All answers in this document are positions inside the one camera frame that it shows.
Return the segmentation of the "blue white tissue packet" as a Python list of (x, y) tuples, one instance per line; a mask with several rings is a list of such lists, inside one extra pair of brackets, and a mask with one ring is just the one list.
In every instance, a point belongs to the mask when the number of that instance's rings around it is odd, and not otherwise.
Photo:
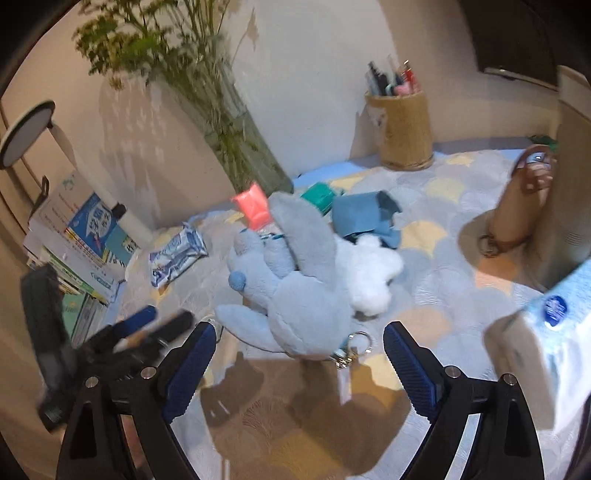
[(155, 289), (167, 286), (197, 260), (208, 256), (200, 233), (188, 223), (168, 243), (148, 255), (150, 283)]

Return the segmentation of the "pens in holder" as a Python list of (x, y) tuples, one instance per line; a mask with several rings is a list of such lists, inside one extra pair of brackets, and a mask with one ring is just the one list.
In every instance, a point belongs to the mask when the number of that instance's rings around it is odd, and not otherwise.
[(379, 69), (373, 61), (368, 64), (367, 95), (374, 97), (405, 97), (423, 92), (409, 60), (401, 65), (389, 58), (391, 74)]

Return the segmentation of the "blue cover workbook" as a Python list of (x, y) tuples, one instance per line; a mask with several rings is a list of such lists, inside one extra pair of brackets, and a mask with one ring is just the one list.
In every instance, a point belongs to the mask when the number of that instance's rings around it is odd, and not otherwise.
[(126, 267), (138, 249), (96, 194), (75, 213), (65, 233), (100, 265)]

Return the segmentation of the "white desk lamp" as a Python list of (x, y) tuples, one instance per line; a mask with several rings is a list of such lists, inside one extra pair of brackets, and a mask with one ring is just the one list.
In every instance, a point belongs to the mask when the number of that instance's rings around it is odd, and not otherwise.
[(53, 137), (70, 165), (84, 178), (98, 195), (100, 200), (111, 210), (117, 223), (124, 232), (142, 249), (147, 248), (153, 232), (149, 230), (121, 201), (117, 200), (108, 189), (101, 184), (97, 173), (77, 158), (71, 142), (64, 131), (52, 119), (55, 102), (45, 100), (25, 111), (10, 125), (1, 140), (1, 169), (13, 166), (38, 140), (44, 131)]

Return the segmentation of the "woven pen holder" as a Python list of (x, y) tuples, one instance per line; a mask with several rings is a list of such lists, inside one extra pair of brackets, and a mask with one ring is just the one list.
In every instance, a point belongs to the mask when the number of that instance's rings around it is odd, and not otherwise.
[(398, 171), (426, 169), (433, 163), (428, 100), (424, 92), (407, 96), (365, 96), (384, 167)]

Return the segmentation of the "patterned fan-motif table mat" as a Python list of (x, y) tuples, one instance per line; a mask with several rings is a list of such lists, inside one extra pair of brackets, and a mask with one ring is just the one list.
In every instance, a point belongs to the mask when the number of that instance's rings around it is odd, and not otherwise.
[(477, 241), (519, 156), (518, 149), (437, 152), (416, 172), (374, 157), (297, 177), (351, 194), (384, 190), (401, 205), (404, 272), (389, 310), (363, 327), (370, 354), (346, 369), (301, 362), (245, 345), (230, 334), (173, 431), (203, 479), (396, 479), (428, 430), (381, 345), (399, 320), (445, 364), (496, 379), (486, 330), (536, 295), (511, 252), (483, 257)]

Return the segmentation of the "white fluffy plush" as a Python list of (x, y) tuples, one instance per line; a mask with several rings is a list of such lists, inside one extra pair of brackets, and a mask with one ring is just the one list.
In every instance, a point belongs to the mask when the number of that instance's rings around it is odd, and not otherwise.
[(404, 270), (401, 255), (369, 233), (360, 235), (356, 243), (335, 235), (335, 245), (335, 263), (353, 310), (366, 317), (385, 313), (392, 300), (390, 283)]

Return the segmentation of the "glass flower vase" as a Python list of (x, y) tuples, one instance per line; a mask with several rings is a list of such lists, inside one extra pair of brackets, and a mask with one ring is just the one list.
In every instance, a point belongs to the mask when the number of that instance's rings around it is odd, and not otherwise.
[(240, 97), (228, 62), (178, 54), (166, 59), (160, 75), (204, 136), (235, 192), (253, 182), (267, 195), (294, 191)]

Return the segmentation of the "stack of green books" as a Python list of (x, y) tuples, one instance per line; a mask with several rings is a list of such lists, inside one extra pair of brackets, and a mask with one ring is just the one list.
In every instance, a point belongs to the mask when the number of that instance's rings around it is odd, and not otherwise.
[[(21, 299), (25, 314), (31, 314), (35, 306), (56, 309), (61, 301), (62, 320), (72, 345), (77, 347), (103, 327), (102, 321), (108, 306), (116, 300), (122, 280), (108, 271), (108, 265), (96, 267), (87, 261), (74, 260), (74, 269), (54, 255), (45, 246), (24, 246), (27, 265), (31, 270), (41, 269), (40, 274), (27, 273), (21, 279)], [(54, 275), (49, 287), (58, 292), (35, 291), (34, 280), (47, 280), (51, 266)]]

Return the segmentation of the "blue felt pouch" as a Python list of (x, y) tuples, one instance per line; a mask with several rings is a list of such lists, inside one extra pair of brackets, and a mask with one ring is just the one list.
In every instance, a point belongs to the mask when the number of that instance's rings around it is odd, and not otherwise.
[(332, 227), (343, 239), (356, 241), (363, 234), (379, 237), (391, 249), (398, 249), (402, 233), (394, 228), (394, 215), (402, 213), (399, 203), (384, 190), (344, 195), (332, 201)]

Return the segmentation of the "light blue plush toy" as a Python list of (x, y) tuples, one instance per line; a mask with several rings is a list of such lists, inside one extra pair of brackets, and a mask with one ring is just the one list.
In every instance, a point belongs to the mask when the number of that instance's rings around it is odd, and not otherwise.
[(215, 318), (240, 341), (270, 353), (327, 360), (353, 332), (353, 308), (337, 268), (337, 242), (314, 205), (276, 192), (270, 214), (280, 234), (235, 235), (228, 284), (245, 304), (219, 305)]

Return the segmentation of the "teal small box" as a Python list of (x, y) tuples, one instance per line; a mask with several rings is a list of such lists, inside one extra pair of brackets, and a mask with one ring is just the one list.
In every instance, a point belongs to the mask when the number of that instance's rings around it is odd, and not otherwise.
[(332, 203), (334, 203), (335, 198), (341, 195), (341, 190), (335, 190), (327, 183), (317, 182), (311, 185), (311, 187), (308, 187), (301, 194), (301, 198), (313, 204), (322, 213), (322, 216), (325, 216), (332, 210)]

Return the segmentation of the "green flower stems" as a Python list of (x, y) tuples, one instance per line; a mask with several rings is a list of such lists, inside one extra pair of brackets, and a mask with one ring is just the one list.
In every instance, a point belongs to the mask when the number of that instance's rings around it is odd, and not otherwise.
[(228, 62), (222, 34), (228, 8), (226, 1), (83, 1), (86, 20), (73, 40), (90, 74), (104, 76), (114, 90), (132, 77), (167, 86), (160, 72), (173, 55)]

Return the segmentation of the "wall-mounted black television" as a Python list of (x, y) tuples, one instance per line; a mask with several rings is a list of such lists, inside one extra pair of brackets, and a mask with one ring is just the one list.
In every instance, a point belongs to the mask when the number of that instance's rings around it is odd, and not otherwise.
[(590, 76), (588, 1), (472, 1), (460, 3), (478, 69), (558, 88), (558, 69)]

